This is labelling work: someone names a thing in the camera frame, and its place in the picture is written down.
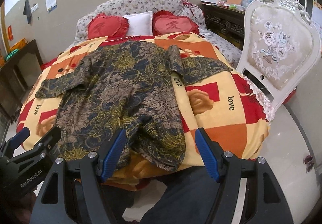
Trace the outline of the person's left hand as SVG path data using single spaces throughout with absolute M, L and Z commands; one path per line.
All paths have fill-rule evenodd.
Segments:
M 1 223 L 30 223 L 36 199 L 31 191 L 21 199 L 1 200 Z

